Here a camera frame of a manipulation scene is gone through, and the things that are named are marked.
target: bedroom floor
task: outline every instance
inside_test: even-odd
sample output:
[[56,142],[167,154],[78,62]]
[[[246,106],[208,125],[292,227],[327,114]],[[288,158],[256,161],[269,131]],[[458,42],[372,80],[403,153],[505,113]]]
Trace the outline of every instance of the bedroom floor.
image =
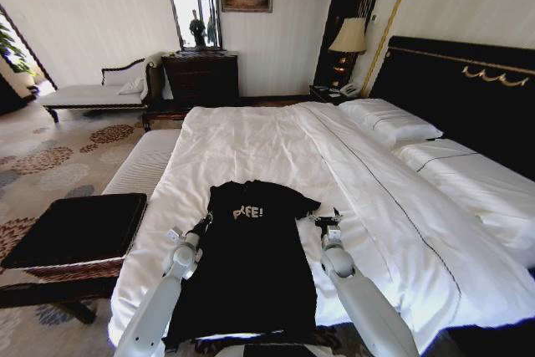
[[[269,102],[269,106],[274,105],[279,104]],[[104,190],[144,134],[140,115],[139,111],[60,110],[60,123],[55,125],[44,108],[33,102],[0,116],[0,260],[52,201],[98,195]],[[157,121],[153,128],[179,124]],[[25,273],[0,270],[0,286],[36,280]],[[94,301],[90,307],[97,314],[91,325],[81,324],[49,305],[0,309],[0,355],[113,355],[107,338],[109,300]],[[370,355],[351,325],[319,330],[314,338],[333,347],[337,354]],[[214,355],[218,348],[206,343],[182,346],[181,356]],[[426,355],[462,354],[449,337],[443,336]]]

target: white cushion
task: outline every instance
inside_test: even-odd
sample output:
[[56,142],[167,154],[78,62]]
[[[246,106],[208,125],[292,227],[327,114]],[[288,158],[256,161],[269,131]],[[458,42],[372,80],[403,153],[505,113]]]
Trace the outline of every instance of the white cushion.
[[442,136],[425,120],[383,99],[357,99],[339,108],[367,134],[391,149],[400,142],[421,142]]
[[71,85],[38,97],[43,106],[49,105],[141,105],[138,94],[117,95],[118,85]]
[[120,90],[117,92],[117,95],[125,94],[140,94],[143,91],[143,77],[140,76],[137,79],[133,79],[120,87]]
[[164,174],[180,133],[178,129],[153,130],[143,135],[103,194],[144,192],[150,198]]
[[125,85],[145,74],[145,66],[141,61],[126,70],[105,70],[104,85]]
[[147,64],[153,63],[155,66],[159,66],[161,64],[161,55],[164,54],[163,52],[156,52],[155,54],[152,54],[150,56],[147,56],[145,60],[143,61],[143,91],[141,91],[140,97],[141,99],[145,99],[145,97],[149,94],[149,85],[147,84],[147,76],[146,76],[146,70],[147,70]]
[[404,146],[395,155],[478,216],[526,268],[535,267],[535,182],[452,140]]

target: black t-shirt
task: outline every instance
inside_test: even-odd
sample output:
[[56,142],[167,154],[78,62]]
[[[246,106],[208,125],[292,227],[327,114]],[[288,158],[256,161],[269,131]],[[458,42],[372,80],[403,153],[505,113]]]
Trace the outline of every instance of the black t-shirt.
[[182,281],[166,344],[314,329],[316,290],[295,219],[318,208],[295,190],[263,181],[212,187],[202,258]]

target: telephone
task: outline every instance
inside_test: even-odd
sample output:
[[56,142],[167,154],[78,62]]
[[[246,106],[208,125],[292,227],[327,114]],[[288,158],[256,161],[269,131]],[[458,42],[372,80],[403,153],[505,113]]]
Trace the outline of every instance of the telephone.
[[360,89],[356,88],[354,83],[349,83],[340,88],[340,93],[348,98],[356,98],[360,94]]

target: black cushion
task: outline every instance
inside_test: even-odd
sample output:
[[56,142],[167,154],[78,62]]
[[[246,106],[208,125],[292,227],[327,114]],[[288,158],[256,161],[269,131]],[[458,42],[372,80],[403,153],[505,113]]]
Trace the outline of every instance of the black cushion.
[[32,268],[122,258],[140,225],[146,194],[82,196],[54,201],[2,261]]

